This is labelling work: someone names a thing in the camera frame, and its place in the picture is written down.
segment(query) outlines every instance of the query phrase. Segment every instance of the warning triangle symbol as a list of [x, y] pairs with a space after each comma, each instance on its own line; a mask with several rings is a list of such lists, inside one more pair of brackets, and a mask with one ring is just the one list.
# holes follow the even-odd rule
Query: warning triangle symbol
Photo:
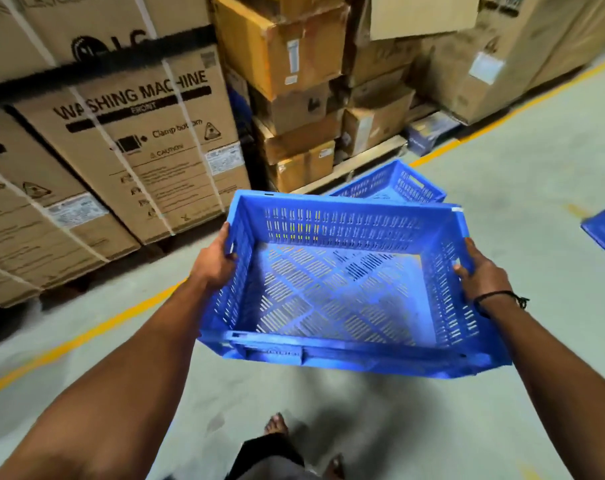
[[33, 182], [23, 182], [23, 190], [31, 198], [40, 198], [51, 193], [51, 190], [36, 185]]
[[207, 123], [207, 126], [204, 128], [204, 138], [205, 140], [216, 139], [219, 138], [221, 133], [216, 129], [214, 125], [211, 123]]

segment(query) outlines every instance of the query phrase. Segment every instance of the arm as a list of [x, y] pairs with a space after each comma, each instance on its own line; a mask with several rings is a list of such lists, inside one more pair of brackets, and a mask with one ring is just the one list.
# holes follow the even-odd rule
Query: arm
[[144, 479], [176, 412], [209, 297], [233, 275], [225, 223], [189, 278], [42, 413], [0, 480]]
[[[511, 290], [506, 272], [484, 257], [472, 240], [475, 272], [455, 266], [468, 300]], [[565, 347], [513, 298], [482, 301], [510, 351], [536, 412], [576, 479], [605, 480], [605, 379]]]

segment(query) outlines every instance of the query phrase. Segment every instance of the bare foot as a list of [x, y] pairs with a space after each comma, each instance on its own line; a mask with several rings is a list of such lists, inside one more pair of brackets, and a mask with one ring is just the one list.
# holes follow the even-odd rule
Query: bare foot
[[345, 459], [342, 454], [339, 453], [330, 460], [322, 477], [327, 480], [345, 480]]
[[287, 428], [280, 413], [271, 416], [271, 419], [265, 426], [265, 436], [272, 433], [282, 433], [285, 436], [289, 436], [289, 428]]

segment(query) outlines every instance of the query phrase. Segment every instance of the black wrist band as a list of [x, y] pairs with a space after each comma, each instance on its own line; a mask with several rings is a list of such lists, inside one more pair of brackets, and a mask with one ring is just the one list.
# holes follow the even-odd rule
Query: black wrist band
[[489, 316], [489, 314], [484, 311], [482, 306], [480, 306], [480, 302], [482, 300], [484, 300], [485, 298], [489, 298], [490, 296], [495, 296], [497, 294], [506, 294], [507, 296], [514, 298], [514, 300], [516, 301], [516, 303], [518, 303], [518, 306], [520, 306], [520, 308], [522, 308], [523, 310], [525, 308], [527, 308], [527, 302], [529, 301], [529, 298], [523, 298], [521, 296], [516, 295], [516, 293], [514, 293], [513, 291], [508, 291], [508, 290], [492, 291], [491, 293], [486, 293], [484, 295], [481, 295], [481, 296], [475, 298], [475, 300], [473, 301], [474, 308], [484, 318], [491, 318], [491, 316]]

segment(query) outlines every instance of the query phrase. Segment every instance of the warehouse floor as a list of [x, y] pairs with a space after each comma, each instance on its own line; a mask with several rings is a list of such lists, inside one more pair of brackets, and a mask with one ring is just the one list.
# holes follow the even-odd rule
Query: warehouse floor
[[[418, 170], [463, 205], [476, 243], [531, 299], [531, 313], [605, 376], [605, 252], [580, 229], [605, 207], [605, 70]], [[0, 382], [0, 464], [60, 391], [157, 309], [219, 224], [61, 306], [29, 307], [0, 344], [0, 378], [79, 339]], [[276, 411], [312, 465], [344, 452], [350, 479], [569, 478], [513, 367], [439, 381], [226, 361], [197, 344], [150, 480], [179, 467], [180, 480], [223, 478]]]

